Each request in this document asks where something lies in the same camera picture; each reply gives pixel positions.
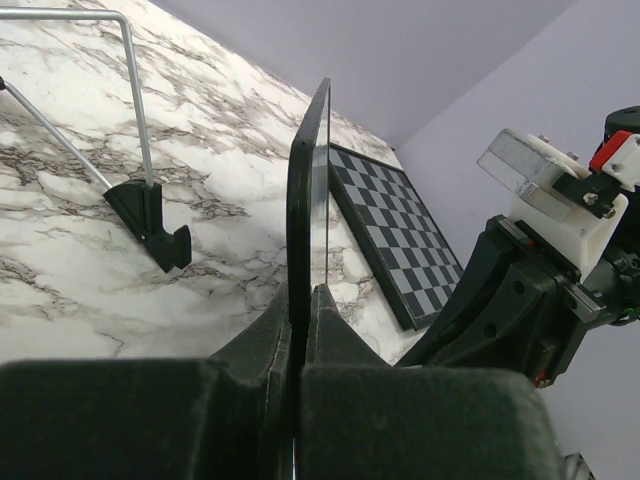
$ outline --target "black plastic clip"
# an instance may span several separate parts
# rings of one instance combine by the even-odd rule
[[[160,184],[149,187],[144,180],[128,180],[111,187],[103,196],[165,273],[191,263],[189,227],[183,225],[172,235],[162,224]]]

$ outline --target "black plastic bracket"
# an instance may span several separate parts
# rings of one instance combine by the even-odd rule
[[[582,180],[563,173],[553,188],[598,218],[610,218],[608,215],[615,213],[613,201],[622,191],[615,178],[601,173]]]
[[[128,180],[104,193],[105,200],[122,219],[164,272],[191,263],[191,233],[183,225],[173,235],[162,224],[162,186]]]

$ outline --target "white 3d-printed part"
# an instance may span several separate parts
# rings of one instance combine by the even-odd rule
[[[618,195],[615,214],[597,218],[553,188],[563,173],[585,178],[589,171],[546,142],[505,129],[478,160],[484,170],[514,192],[509,219],[523,220],[573,263],[585,279],[594,269],[629,201]]]

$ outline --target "marble surface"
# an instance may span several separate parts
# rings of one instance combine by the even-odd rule
[[[184,271],[163,273],[106,205],[100,185],[0,92],[0,362],[214,353],[257,318],[286,276],[287,157],[309,98],[143,0],[3,6],[127,16],[165,226],[189,225],[194,258]],[[112,183],[141,178],[118,25],[0,26],[0,75]],[[339,116],[331,134],[398,165],[384,142]],[[396,326],[334,202],[330,228],[339,308],[393,363],[418,336]]]

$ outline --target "gray square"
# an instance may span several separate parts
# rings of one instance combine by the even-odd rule
[[[442,289],[442,287],[435,287],[433,291],[436,292],[436,295],[438,296],[438,300],[440,300],[440,303],[442,303],[442,306],[444,307],[447,301],[449,300],[447,298],[447,294],[444,293],[444,290]]]
[[[413,269],[413,273],[416,274],[416,277],[418,278],[418,281],[420,282],[420,286],[422,288],[431,288],[431,287],[433,287],[433,285],[431,285],[431,282],[429,281],[429,279],[425,275],[424,269],[422,269],[422,268],[414,268]]]
[[[453,256],[453,253],[451,253],[451,250],[449,250],[448,248],[445,248],[443,250],[445,256],[447,257],[447,262],[449,263],[449,265],[455,265],[458,262],[456,262],[455,257]]]
[[[407,256],[404,254],[401,248],[399,247],[391,247],[391,254],[394,256],[396,261],[398,262],[399,268],[411,268],[409,264],[409,260],[407,260]]]
[[[442,260],[442,257],[440,256],[440,250],[437,248],[430,248],[429,249],[429,253],[431,254],[431,256],[433,257],[433,259],[436,262],[436,265],[444,265],[445,262],[444,260]]]
[[[429,266],[429,262],[427,261],[427,257],[424,256],[424,254],[422,253],[422,250],[420,250],[419,248],[413,248],[413,249],[411,249],[411,251],[415,255],[416,260],[418,260],[420,265],[422,265],[424,267]]]
[[[400,228],[409,228],[409,225],[407,225],[405,223],[404,219],[402,218],[402,216],[398,212],[394,212],[393,210],[391,210],[391,216],[393,217],[393,219],[398,224],[398,227],[400,227]]]
[[[391,200],[393,201],[393,204],[396,206],[396,210],[398,210],[399,212],[407,213],[404,209],[404,206],[402,205],[402,202],[398,197],[389,197],[389,198],[391,198]]]
[[[387,239],[384,238],[384,235],[382,235],[382,231],[379,227],[369,226],[367,227],[367,230],[369,231],[369,235],[371,235],[371,239],[373,240],[373,243],[376,247],[382,248],[389,246],[389,244],[387,243]]]
[[[414,192],[413,189],[407,188],[407,192],[409,192],[408,200],[412,200],[416,203],[420,201],[420,199],[418,198],[418,195],[416,195],[416,192]]]
[[[353,185],[345,185],[346,189],[347,189],[347,193],[349,194],[349,198],[351,198],[351,201],[353,203],[355,203],[356,205],[366,205],[367,203],[364,201],[364,198],[362,198],[362,195],[360,194],[360,191],[358,190],[358,187],[354,187]]]
[[[402,185],[402,179],[400,178],[400,175],[398,174],[398,172],[394,172],[393,170],[390,170],[390,173],[391,173],[391,178],[393,178],[393,181],[398,185]]]
[[[427,227],[429,227],[429,230],[431,230],[432,232],[438,231],[438,227],[436,227],[435,223],[433,223],[433,220],[431,220],[429,217],[424,217],[424,221],[427,222]]]
[[[392,183],[391,188],[393,189],[393,193],[395,193],[396,197],[404,198],[404,195],[402,194],[402,190],[400,190],[400,187],[398,185],[396,185],[395,183]]]
[[[417,292],[415,292],[415,295],[418,299],[418,302],[420,303],[420,306],[422,307],[422,310],[424,310],[425,315],[429,315],[430,313],[434,313],[436,311],[435,307],[431,303],[431,300],[429,300],[429,297],[423,290],[418,290]]]
[[[364,175],[369,175],[369,173],[367,172],[367,169],[364,168],[364,164],[362,163],[362,160],[360,160],[357,157],[351,157],[351,162],[353,163],[353,166],[356,167],[356,170],[358,170],[358,172]]]
[[[444,278],[444,275],[440,271],[439,267],[432,267],[431,271],[433,272],[435,277],[438,279],[438,285],[448,285],[449,284],[449,282],[447,282],[447,279]]]
[[[384,187],[383,183],[380,181],[379,178],[371,177],[371,181],[373,182],[373,185],[376,187],[376,190],[378,190],[380,193],[386,193],[386,194],[389,193],[387,192],[387,189]]]
[[[420,236],[420,234],[418,232],[416,232],[415,230],[411,230],[411,236],[413,237],[413,239],[416,241],[416,244],[420,248],[427,248],[427,244],[424,243],[424,240],[422,239],[422,237]]]
[[[371,166],[373,167],[373,171],[376,172],[376,176],[379,178],[385,178],[384,173],[382,172],[382,169],[375,164],[371,164]]]
[[[458,272],[456,272],[455,268],[453,268],[451,265],[447,265],[443,268],[447,269],[447,272],[449,272],[449,275],[451,275],[451,278],[453,278],[453,281],[455,283],[458,283],[460,281],[460,277],[458,276]]]
[[[382,198],[382,195],[380,195],[378,192],[375,192],[373,190],[369,190],[369,193],[371,193],[371,197],[373,198],[373,201],[376,202],[376,207],[384,208],[385,210],[388,210],[387,204]]]
[[[391,233],[393,233],[393,236],[396,237],[396,240],[398,241],[398,245],[400,247],[406,248],[409,246],[409,242],[407,242],[407,239],[404,238],[404,235],[402,234],[402,230],[398,228],[392,228]]]
[[[411,207],[411,212],[414,213],[414,215],[418,215],[418,216],[422,216],[422,213],[420,212],[420,209],[418,208],[418,204],[416,202],[408,202],[409,203],[409,207]]]
[[[362,180],[362,176],[358,172],[354,172],[353,170],[347,170],[347,172],[349,172],[349,176],[351,177],[351,180],[353,180],[353,183],[356,187],[367,188],[364,180]]]
[[[329,161],[337,167],[344,167],[342,158],[340,158],[340,155],[338,155],[338,152],[334,149],[329,150]]]
[[[393,270],[391,275],[393,275],[393,279],[396,281],[396,285],[400,289],[400,293],[409,293],[413,291],[411,285],[409,285],[409,280],[404,276],[404,272],[402,270]]]
[[[440,242],[438,242],[438,239],[436,238],[436,236],[433,233],[427,232],[426,235],[427,235],[427,238],[429,239],[429,241],[431,242],[431,245],[433,245],[434,247],[439,247],[440,246]]]
[[[409,218],[413,222],[413,228],[415,228],[416,230],[424,230],[424,228],[422,228],[420,220],[418,220],[418,217],[416,217],[413,213],[409,213]]]
[[[381,227],[389,226],[389,224],[387,223],[387,220],[384,218],[384,215],[382,215],[382,212],[380,211],[379,208],[369,207],[369,212],[371,213],[371,216],[373,217],[374,222],[376,222],[376,225],[380,225]]]

